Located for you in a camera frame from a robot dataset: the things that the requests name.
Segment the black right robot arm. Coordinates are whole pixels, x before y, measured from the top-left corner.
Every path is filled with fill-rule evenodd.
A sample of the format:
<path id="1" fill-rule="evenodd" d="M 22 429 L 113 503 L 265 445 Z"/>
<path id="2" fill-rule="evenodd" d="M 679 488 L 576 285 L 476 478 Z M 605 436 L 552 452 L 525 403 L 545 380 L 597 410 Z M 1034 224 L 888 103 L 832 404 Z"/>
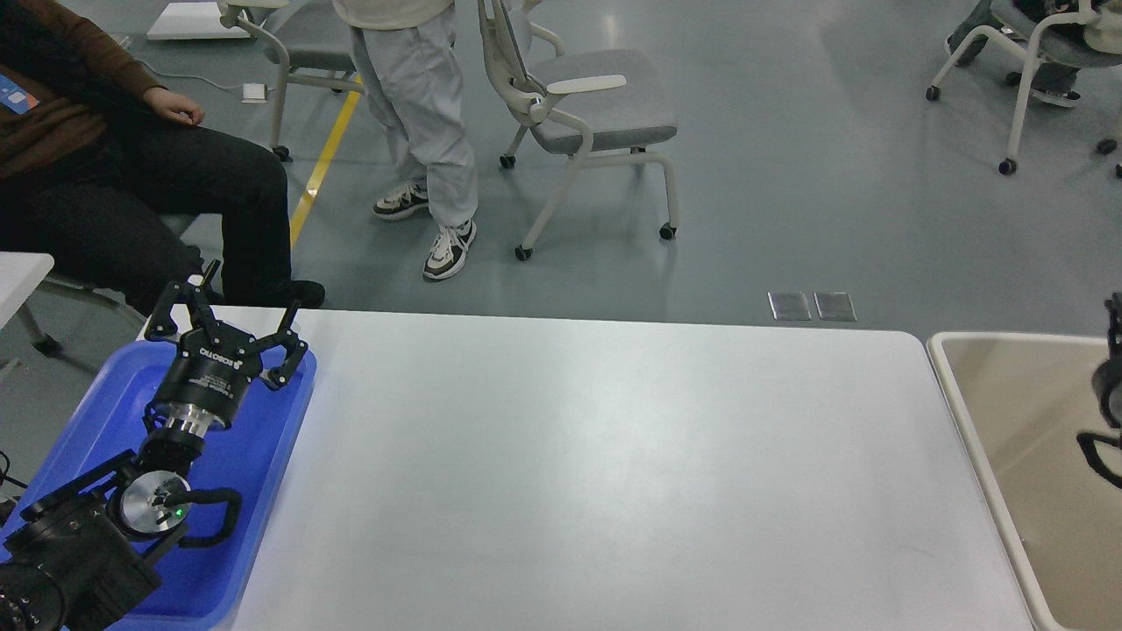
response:
<path id="1" fill-rule="evenodd" d="M 1107 359 L 1091 375 L 1091 391 L 1097 397 L 1101 417 L 1112 429 L 1119 430 L 1121 420 L 1121 293 L 1115 292 L 1104 301 L 1107 311 Z M 1076 436 L 1083 459 L 1102 479 L 1121 488 L 1118 472 L 1110 470 L 1098 455 L 1097 443 L 1119 448 L 1119 436 L 1079 432 Z"/>

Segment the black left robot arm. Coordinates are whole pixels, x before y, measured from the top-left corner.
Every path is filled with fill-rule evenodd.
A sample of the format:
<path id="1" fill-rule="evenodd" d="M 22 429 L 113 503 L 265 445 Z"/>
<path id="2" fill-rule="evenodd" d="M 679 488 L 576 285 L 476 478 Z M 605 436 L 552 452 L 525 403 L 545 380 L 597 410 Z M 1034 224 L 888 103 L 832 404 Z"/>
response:
<path id="1" fill-rule="evenodd" d="M 145 340 L 175 347 L 146 404 L 145 436 L 36 500 L 4 539 L 4 630 L 104 630 L 160 587 L 156 564 L 177 548 L 206 549 L 234 534 L 243 496 L 188 483 L 211 430 L 228 430 L 255 382 L 288 386 L 309 344 L 293 324 L 305 298 L 293 298 L 276 331 L 260 338 L 217 319 L 200 283 L 160 292 Z"/>

